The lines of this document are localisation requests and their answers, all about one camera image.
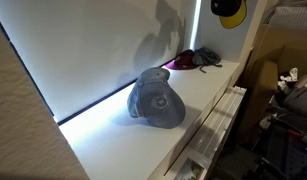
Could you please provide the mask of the black cap with yellow brim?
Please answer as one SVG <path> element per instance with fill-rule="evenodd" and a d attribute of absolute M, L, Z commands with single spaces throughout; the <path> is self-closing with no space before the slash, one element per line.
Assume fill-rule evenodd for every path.
<path fill-rule="evenodd" d="M 211 0 L 211 11 L 225 29 L 239 26 L 247 15 L 245 0 Z"/>

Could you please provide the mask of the grey cap with emblem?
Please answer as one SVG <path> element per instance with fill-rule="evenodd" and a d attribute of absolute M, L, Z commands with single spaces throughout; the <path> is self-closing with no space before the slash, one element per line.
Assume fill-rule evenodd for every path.
<path fill-rule="evenodd" d="M 180 125 L 186 116 L 185 105 L 168 83 L 170 72 L 161 67 L 143 71 L 128 96 L 127 107 L 132 118 L 144 118 L 159 128 Z"/>

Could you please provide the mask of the maroon cap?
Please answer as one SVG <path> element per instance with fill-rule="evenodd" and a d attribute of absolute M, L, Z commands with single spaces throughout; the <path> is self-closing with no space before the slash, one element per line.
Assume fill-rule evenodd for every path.
<path fill-rule="evenodd" d="M 175 58 L 173 58 L 169 63 L 166 64 L 166 67 L 172 70 L 191 70 L 197 68 L 197 65 L 193 63 L 193 57 L 195 52 L 188 49 Z"/>

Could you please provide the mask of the dark grey cap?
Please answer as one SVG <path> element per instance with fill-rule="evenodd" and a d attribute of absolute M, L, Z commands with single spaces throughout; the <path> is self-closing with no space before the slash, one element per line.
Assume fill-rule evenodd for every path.
<path fill-rule="evenodd" d="M 201 72 L 204 72 L 204 66 L 215 66 L 218 68 L 222 67 L 222 65 L 220 64 L 221 57 L 217 53 L 206 47 L 202 47 L 200 49 L 195 50 L 195 55 L 193 56 L 192 61 L 194 65 L 199 67 L 199 70 Z"/>

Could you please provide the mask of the white radiator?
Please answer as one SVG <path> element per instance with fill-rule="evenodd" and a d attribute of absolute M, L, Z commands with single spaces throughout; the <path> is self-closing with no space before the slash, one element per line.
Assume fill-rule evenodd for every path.
<path fill-rule="evenodd" d="M 162 180 L 204 180 L 230 132 L 245 88 L 229 87 Z"/>

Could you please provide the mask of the white roller blind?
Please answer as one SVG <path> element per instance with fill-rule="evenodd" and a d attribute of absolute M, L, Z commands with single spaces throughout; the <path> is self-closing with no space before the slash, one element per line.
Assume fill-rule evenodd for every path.
<path fill-rule="evenodd" d="M 0 23 L 65 120 L 190 44 L 196 0 L 0 0 Z"/>

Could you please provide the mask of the cardboard box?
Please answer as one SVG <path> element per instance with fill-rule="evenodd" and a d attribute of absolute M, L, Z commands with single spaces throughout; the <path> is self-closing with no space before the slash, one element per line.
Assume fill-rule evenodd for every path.
<path fill-rule="evenodd" d="M 240 134 L 256 127 L 277 89 L 278 77 L 294 67 L 299 76 L 307 74 L 307 28 L 261 25 L 242 76 L 241 85 L 248 88 L 249 98 L 239 126 Z"/>

